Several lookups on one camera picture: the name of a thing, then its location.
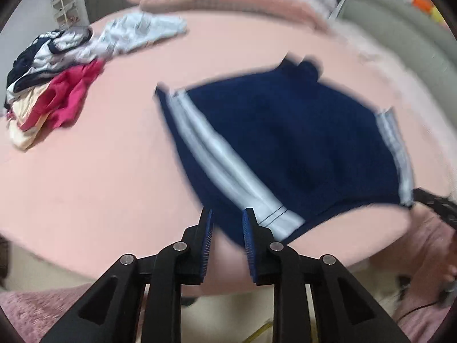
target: yellow cable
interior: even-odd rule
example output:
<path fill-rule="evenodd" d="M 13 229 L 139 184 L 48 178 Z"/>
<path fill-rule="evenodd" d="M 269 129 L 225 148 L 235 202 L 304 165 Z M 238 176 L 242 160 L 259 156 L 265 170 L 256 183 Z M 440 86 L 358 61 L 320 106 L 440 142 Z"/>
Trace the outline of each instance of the yellow cable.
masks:
<path fill-rule="evenodd" d="M 260 329 L 257 329 L 252 335 L 243 341 L 243 343 L 252 343 L 255 339 L 259 338 L 264 332 L 273 327 L 273 321 L 268 320 L 262 325 Z"/>

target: orange object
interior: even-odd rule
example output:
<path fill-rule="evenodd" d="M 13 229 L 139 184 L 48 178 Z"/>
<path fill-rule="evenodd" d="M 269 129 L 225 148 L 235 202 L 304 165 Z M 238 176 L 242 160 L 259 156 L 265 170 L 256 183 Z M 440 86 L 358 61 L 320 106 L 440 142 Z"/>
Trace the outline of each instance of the orange object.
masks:
<path fill-rule="evenodd" d="M 433 9 L 433 4 L 430 0 L 413 0 L 412 4 L 426 13 L 430 13 Z"/>

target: pile of clothes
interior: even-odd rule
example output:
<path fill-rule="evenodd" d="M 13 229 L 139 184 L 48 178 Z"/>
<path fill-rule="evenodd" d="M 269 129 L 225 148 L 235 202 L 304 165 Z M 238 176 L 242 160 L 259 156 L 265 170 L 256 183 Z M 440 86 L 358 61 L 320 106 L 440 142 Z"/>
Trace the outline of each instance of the pile of clothes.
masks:
<path fill-rule="evenodd" d="M 109 22 L 101 35 L 81 26 L 38 36 L 14 61 L 7 78 L 4 107 L 12 143 L 26 150 L 43 126 L 71 125 L 106 60 L 186 28 L 179 17 L 134 12 Z"/>

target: pink bed sheet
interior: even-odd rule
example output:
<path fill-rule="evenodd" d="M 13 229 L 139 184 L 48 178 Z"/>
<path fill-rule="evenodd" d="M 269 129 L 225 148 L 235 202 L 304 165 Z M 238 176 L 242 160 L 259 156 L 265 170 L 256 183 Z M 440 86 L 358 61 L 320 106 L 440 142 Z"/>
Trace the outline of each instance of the pink bed sheet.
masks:
<path fill-rule="evenodd" d="M 118 12 L 94 24 L 101 31 Z M 0 232 L 46 260 L 96 278 L 123 253 L 148 256 L 181 238 L 201 205 L 182 171 L 154 88 L 174 88 L 277 65 L 286 53 L 317 58 L 322 81 L 379 109 L 393 106 L 416 184 L 447 195 L 435 140 L 391 84 L 346 45 L 303 25 L 242 13 L 186 12 L 187 35 L 115 58 L 89 88 L 78 122 L 27 153 L 0 138 Z M 292 243 L 299 253 L 333 253 L 345 265 L 383 249 L 410 225 L 382 205 L 335 217 Z M 252 288 L 243 249 L 213 237 L 208 276 L 192 294 Z"/>

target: white stripe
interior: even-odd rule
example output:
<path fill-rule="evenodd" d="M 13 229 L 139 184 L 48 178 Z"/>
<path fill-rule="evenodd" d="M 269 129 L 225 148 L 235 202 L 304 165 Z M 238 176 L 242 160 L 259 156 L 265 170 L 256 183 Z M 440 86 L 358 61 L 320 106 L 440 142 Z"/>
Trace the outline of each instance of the white stripe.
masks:
<path fill-rule="evenodd" d="M 253 208 L 258 223 L 270 217 L 266 221 L 268 225 L 261 225 L 271 229 L 276 240 L 284 240 L 305 223 L 296 213 L 286 208 L 279 210 L 280 201 L 212 128 L 185 91 L 168 96 L 167 104 L 181 137 L 199 165 L 237 207 Z"/>
<path fill-rule="evenodd" d="M 395 162 L 398 174 L 398 196 L 400 203 L 405 206 L 413 204 L 414 176 L 411 162 L 406 152 L 406 146 L 398 130 L 392 109 L 378 113 L 376 123 L 385 144 L 389 148 Z"/>

